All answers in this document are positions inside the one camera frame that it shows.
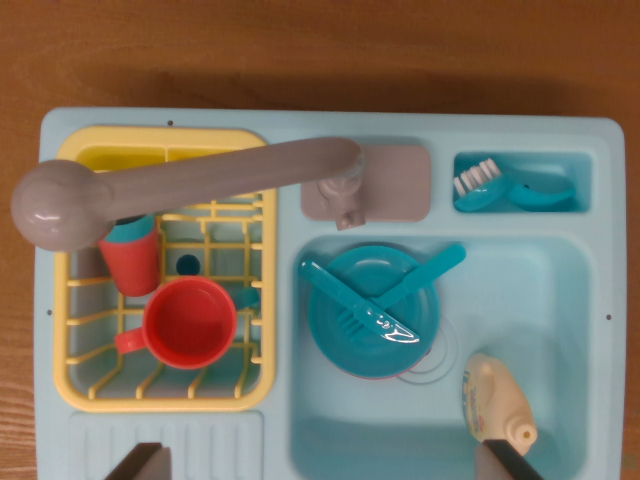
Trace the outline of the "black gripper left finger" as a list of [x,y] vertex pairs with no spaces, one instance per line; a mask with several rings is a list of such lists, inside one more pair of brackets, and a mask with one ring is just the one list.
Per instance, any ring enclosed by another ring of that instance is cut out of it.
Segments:
[[172,457],[161,443],[138,443],[105,480],[171,480]]

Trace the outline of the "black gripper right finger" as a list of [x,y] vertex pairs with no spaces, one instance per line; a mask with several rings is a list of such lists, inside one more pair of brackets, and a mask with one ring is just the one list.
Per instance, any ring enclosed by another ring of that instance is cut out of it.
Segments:
[[485,440],[475,449],[476,480],[542,480],[507,440]]

